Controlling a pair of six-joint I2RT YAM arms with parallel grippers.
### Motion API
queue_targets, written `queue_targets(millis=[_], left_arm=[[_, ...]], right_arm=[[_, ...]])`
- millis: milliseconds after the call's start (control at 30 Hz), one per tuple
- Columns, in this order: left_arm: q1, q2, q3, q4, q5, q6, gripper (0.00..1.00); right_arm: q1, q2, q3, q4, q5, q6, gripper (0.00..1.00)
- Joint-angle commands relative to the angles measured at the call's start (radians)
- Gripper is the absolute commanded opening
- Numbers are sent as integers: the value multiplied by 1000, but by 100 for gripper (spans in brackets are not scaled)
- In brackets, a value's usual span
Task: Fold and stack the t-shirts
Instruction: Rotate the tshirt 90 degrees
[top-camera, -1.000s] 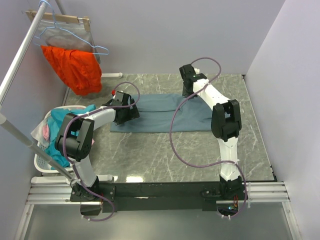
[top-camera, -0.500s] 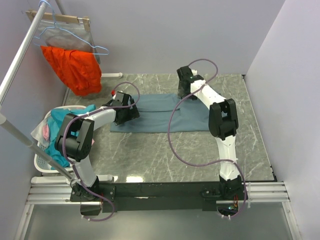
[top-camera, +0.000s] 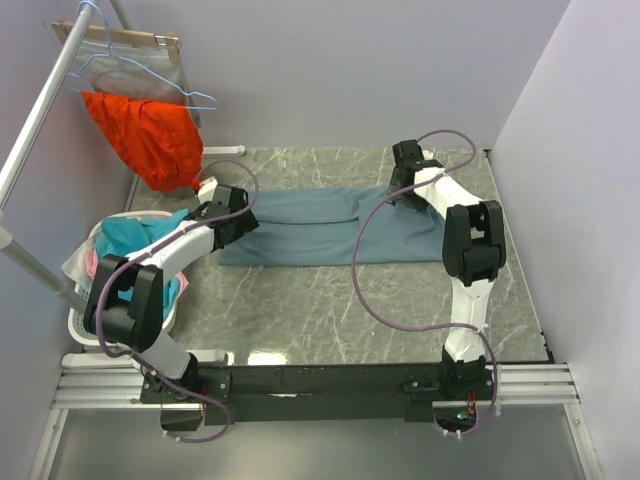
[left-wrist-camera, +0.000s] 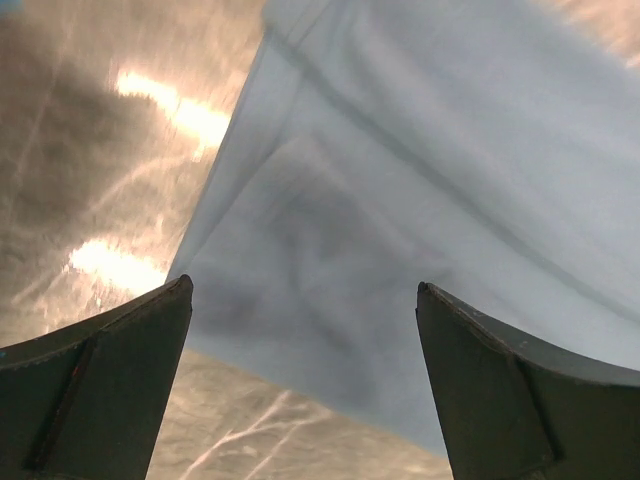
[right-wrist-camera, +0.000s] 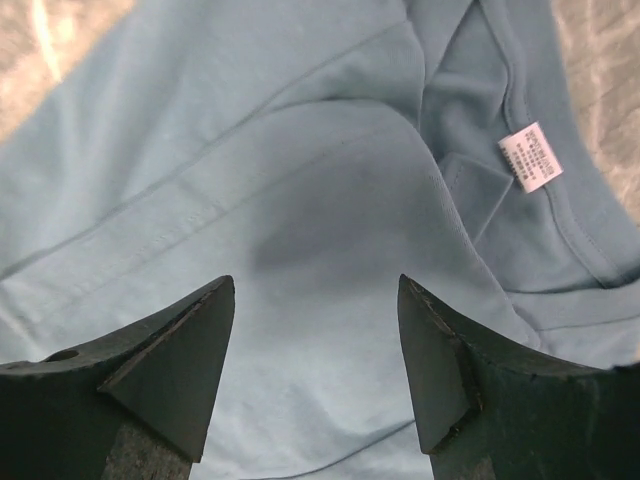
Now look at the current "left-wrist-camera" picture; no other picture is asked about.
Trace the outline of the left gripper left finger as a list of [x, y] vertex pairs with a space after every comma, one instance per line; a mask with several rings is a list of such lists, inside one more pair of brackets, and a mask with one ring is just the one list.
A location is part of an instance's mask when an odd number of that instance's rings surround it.
[[4, 479], [143, 479], [192, 314], [183, 275], [1, 350]]

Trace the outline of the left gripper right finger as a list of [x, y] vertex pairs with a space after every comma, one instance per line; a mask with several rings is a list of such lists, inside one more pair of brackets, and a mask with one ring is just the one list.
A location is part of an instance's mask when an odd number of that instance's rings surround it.
[[570, 352], [422, 282], [416, 320], [456, 479], [639, 476], [639, 373]]

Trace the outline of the slate blue polo shirt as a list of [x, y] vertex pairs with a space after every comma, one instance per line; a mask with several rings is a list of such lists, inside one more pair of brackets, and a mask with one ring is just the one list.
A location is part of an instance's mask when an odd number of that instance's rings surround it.
[[639, 75], [533, 1], [272, 1], [170, 272], [188, 346], [427, 450], [432, 282], [639, 365]]

